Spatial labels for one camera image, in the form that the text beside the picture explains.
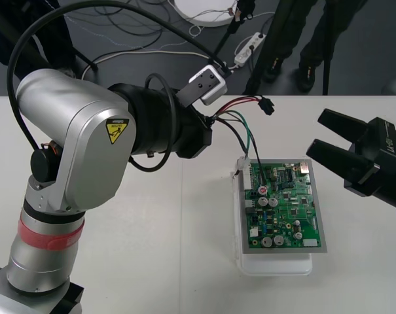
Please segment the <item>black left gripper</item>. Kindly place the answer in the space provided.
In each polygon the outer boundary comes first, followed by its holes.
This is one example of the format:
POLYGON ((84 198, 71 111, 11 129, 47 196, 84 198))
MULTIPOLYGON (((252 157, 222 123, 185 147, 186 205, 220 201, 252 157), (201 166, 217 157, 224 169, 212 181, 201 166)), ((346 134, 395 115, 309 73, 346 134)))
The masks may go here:
POLYGON ((183 159, 197 157, 212 143, 215 118, 197 111, 192 105, 178 109, 176 155, 183 159))

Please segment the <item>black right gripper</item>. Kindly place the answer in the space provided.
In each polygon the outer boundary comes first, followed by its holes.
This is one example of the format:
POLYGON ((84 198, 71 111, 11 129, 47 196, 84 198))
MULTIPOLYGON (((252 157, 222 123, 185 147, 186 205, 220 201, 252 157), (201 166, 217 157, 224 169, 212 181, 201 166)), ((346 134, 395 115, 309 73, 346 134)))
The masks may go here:
POLYGON ((344 188, 396 207, 396 129, 382 118, 369 123, 325 109, 317 121, 351 144, 344 150, 315 139, 306 154, 343 178, 344 188))

